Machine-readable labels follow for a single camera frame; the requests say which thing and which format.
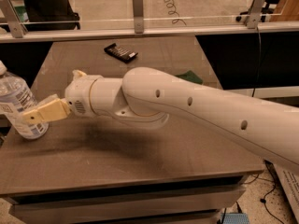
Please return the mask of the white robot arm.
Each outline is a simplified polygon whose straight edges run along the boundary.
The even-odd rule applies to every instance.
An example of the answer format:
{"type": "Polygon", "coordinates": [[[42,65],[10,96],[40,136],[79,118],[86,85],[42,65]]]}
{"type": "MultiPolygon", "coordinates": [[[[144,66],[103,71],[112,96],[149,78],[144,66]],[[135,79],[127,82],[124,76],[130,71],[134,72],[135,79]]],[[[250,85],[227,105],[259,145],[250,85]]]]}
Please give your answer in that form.
{"type": "Polygon", "coordinates": [[[299,174],[299,109],[210,88],[160,70],[137,67],[122,78],[73,72],[64,98],[51,95],[21,113],[30,124],[110,116],[125,124],[158,129],[175,115],[197,122],[248,151],[299,174]]]}

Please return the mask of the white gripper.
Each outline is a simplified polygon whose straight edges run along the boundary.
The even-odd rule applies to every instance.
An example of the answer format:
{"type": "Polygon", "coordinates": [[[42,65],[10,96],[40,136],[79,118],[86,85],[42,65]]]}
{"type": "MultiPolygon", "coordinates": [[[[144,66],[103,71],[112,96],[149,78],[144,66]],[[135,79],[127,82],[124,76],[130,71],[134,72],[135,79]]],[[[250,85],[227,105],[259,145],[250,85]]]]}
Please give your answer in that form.
{"type": "Polygon", "coordinates": [[[86,75],[80,70],[73,70],[72,73],[73,80],[64,91],[65,99],[48,97],[22,112],[21,121],[38,124],[66,119],[71,110],[79,117],[97,116],[96,104],[100,99],[99,82],[103,77],[86,75]]]}

